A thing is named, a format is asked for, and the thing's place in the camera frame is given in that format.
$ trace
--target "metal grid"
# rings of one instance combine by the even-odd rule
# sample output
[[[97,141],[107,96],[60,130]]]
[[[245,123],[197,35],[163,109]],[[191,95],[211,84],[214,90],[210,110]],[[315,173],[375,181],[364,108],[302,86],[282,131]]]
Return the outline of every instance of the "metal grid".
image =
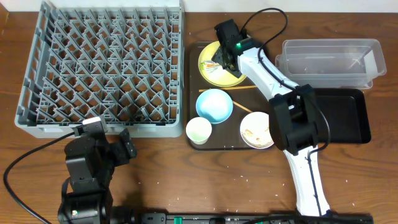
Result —
[[[176,121],[179,13],[57,11],[37,124]]]

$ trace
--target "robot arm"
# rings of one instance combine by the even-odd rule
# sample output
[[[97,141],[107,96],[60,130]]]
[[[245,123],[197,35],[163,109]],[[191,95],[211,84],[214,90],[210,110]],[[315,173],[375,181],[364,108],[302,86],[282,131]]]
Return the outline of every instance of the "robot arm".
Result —
[[[282,86],[259,63],[257,56],[259,44],[249,38],[245,32],[240,33],[233,20],[218,24],[215,30],[221,47],[213,60],[236,76],[245,74],[270,104],[271,136],[275,145],[285,153],[292,170],[298,211],[302,215],[325,215],[330,208],[322,190],[317,153],[313,153],[311,160],[307,160],[309,153],[318,149],[318,125],[313,105],[308,99],[312,98],[315,101],[313,89],[309,85],[298,86],[286,78],[261,52],[261,60],[268,70],[288,86],[296,87],[305,97],[298,96],[297,92]]]

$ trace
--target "blue bowl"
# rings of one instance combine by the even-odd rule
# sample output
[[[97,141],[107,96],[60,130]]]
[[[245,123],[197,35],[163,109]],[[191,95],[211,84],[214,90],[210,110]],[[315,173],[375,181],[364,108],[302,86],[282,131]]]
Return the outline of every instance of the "blue bowl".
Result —
[[[231,97],[222,90],[206,90],[197,99],[197,113],[211,124],[220,124],[231,116]]]

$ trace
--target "clear plastic bin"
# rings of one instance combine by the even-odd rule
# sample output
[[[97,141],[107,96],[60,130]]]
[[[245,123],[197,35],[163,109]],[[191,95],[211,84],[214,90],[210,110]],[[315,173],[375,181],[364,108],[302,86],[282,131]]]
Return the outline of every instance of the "clear plastic bin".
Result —
[[[282,50],[276,67],[299,85],[368,89],[374,78],[386,74],[375,39],[286,40]]]

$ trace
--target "wooden table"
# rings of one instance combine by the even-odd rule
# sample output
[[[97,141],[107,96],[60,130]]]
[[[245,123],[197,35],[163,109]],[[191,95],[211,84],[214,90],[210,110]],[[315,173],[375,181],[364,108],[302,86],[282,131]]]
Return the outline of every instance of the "wooden table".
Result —
[[[37,13],[0,13],[0,172],[24,152],[48,142],[16,128],[22,77]],[[398,222],[398,14],[288,13],[290,24],[269,44],[272,57],[286,39],[374,38],[388,72],[365,91],[372,141],[332,144],[320,153],[326,198],[339,213],[371,213],[376,223]],[[186,13],[185,46],[216,40],[213,26],[229,18],[243,25],[248,13]],[[280,14],[261,14],[247,26],[267,39],[282,27]],[[57,223],[61,184],[68,177],[64,140],[20,162],[9,181],[26,204]],[[114,205],[169,212],[269,213],[294,210],[292,174],[284,154],[271,151],[197,152],[185,136],[134,139],[138,157],[118,167],[111,192]],[[37,223],[0,185],[0,222]]]

